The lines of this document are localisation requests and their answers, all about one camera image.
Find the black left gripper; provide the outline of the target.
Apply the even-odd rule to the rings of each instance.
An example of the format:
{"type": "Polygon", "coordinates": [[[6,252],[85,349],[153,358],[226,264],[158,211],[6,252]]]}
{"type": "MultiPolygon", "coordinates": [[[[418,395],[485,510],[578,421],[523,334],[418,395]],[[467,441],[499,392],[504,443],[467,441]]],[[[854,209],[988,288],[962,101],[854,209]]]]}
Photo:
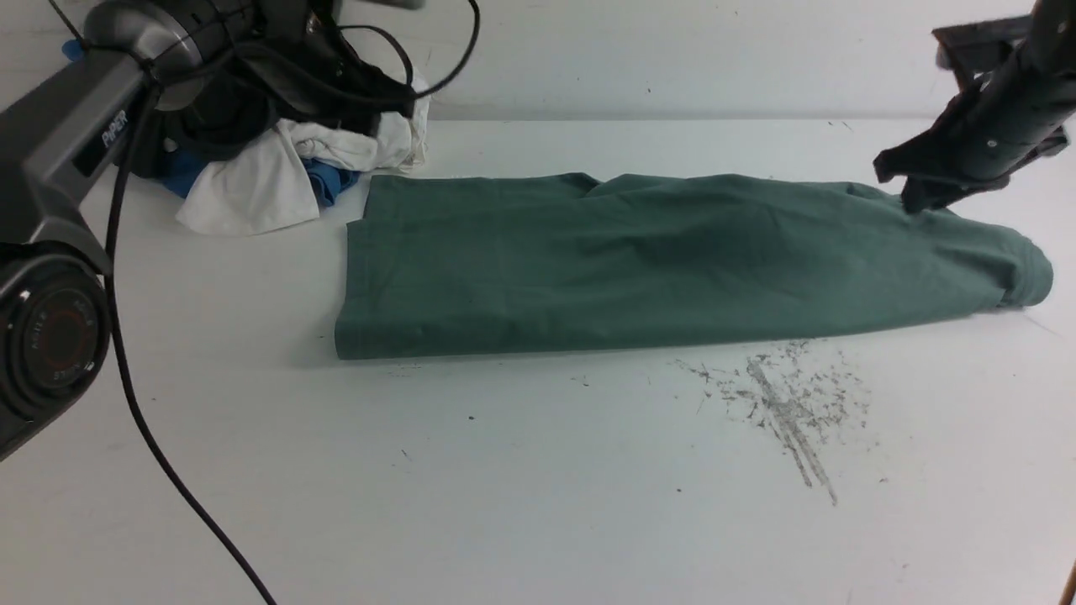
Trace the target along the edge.
{"type": "Polygon", "coordinates": [[[408,84],[362,60],[335,22],[335,1],[258,1],[245,71],[284,118],[413,118],[408,84]]]}

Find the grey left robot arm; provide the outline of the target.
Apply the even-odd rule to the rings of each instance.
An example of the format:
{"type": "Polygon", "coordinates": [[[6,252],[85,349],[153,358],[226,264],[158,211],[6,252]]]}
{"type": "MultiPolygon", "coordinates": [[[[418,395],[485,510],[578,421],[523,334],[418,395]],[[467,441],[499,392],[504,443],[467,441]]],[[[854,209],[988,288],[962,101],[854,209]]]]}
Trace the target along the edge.
{"type": "Polygon", "coordinates": [[[331,1],[104,1],[82,57],[1,118],[1,444],[11,455],[93,385],[113,263],[80,206],[111,166],[162,175],[165,142],[231,160],[281,116],[373,133],[411,82],[358,57],[331,1]]]}

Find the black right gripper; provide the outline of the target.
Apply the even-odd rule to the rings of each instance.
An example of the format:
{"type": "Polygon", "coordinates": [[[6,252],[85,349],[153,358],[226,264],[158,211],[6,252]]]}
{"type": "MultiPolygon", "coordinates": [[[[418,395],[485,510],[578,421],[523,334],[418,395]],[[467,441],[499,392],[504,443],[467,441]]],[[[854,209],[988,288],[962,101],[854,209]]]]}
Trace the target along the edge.
{"type": "Polygon", "coordinates": [[[922,143],[902,143],[873,158],[878,183],[907,177],[900,203],[908,214],[947,209],[1068,146],[1057,133],[1068,118],[1066,84],[991,84],[958,119],[922,143]]]}

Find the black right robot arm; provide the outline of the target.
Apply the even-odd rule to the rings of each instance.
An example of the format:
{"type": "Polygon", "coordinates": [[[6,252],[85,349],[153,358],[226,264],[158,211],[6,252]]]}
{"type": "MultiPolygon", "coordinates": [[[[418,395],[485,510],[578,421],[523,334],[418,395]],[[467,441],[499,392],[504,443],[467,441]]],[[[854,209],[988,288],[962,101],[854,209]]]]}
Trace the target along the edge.
{"type": "Polygon", "coordinates": [[[903,177],[918,213],[1007,187],[1019,169],[1068,147],[1075,111],[1075,4],[1037,1],[1030,14],[937,28],[936,64],[958,93],[923,133],[873,160],[877,180],[903,177]]]}

